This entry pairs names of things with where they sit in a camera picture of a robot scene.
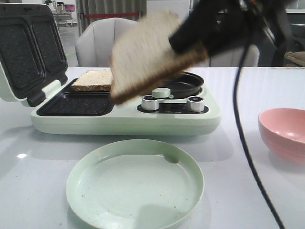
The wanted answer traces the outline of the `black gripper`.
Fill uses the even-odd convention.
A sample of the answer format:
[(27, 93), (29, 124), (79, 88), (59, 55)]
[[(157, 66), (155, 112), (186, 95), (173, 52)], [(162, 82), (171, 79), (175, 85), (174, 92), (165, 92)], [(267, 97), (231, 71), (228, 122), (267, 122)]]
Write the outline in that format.
[(276, 48), (292, 37), (286, 14), (289, 0), (201, 0), (169, 38), (183, 53), (201, 43), (209, 56), (267, 38)]

